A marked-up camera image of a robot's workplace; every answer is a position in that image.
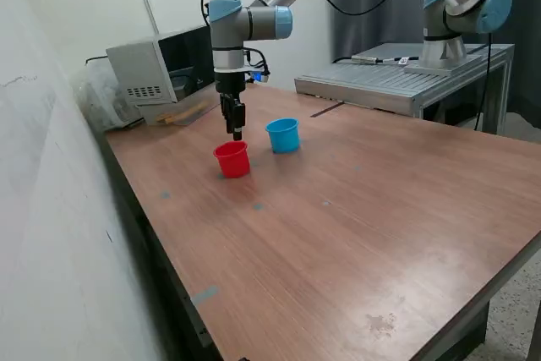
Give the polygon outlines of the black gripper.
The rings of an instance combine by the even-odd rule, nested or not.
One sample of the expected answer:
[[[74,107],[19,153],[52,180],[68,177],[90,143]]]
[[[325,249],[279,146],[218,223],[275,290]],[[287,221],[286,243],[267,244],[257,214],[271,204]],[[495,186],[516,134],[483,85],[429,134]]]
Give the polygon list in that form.
[[[233,139],[243,139],[245,126],[245,105],[240,100],[234,100],[231,107],[230,96],[239,97],[246,89],[245,72],[215,72],[216,91],[220,93],[221,113],[226,122],[226,130],[232,132]]]

